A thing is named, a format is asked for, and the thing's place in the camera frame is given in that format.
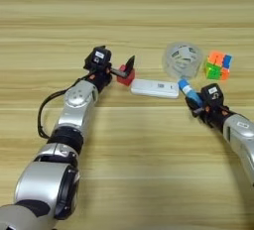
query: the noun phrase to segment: sticker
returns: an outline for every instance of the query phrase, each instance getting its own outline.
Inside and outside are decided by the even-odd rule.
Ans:
[[[190,91],[192,91],[191,86],[187,85],[183,88],[183,92],[185,95],[187,95]]]
[[[101,52],[95,52],[95,55],[99,58],[104,58],[104,54]]]
[[[212,94],[212,93],[214,93],[214,92],[217,92],[218,90],[217,90],[217,88],[214,86],[214,87],[212,87],[212,88],[210,88],[209,90],[208,90],[208,92],[209,92],[209,94]]]
[[[158,87],[159,87],[159,88],[164,88],[165,85],[164,85],[163,83],[158,83]]]
[[[242,127],[242,128],[245,128],[245,129],[249,129],[249,127],[250,127],[248,124],[242,123],[242,122],[238,122],[238,123],[237,123],[237,126]]]

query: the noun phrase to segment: orange cube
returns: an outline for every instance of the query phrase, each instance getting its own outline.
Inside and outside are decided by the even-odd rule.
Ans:
[[[229,74],[230,74],[229,69],[223,67],[223,68],[222,68],[222,73],[221,73],[220,79],[221,79],[221,80],[226,80],[226,79],[228,79],[228,78],[229,78]]]

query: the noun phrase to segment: blue cap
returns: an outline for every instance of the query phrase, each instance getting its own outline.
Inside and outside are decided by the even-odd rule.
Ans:
[[[187,85],[190,85],[186,79],[179,80],[179,88],[183,90]]]

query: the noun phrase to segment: green cube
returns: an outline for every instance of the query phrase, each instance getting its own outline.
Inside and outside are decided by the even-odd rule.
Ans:
[[[220,79],[220,67],[217,65],[212,65],[211,63],[206,63],[205,66],[206,77],[209,79]]]

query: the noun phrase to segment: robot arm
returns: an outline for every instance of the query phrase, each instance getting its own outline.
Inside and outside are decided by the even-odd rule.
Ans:
[[[64,95],[63,112],[48,139],[22,173],[14,204],[0,208],[0,230],[52,230],[58,220],[71,216],[79,182],[78,156],[98,93],[112,79],[111,52],[98,47],[85,60],[92,73]],[[128,77],[134,58],[121,71]]]
[[[203,102],[202,107],[186,98],[192,115],[221,132],[233,152],[238,155],[251,184],[254,185],[254,124],[223,105],[224,96],[217,84],[203,87],[198,96]]]

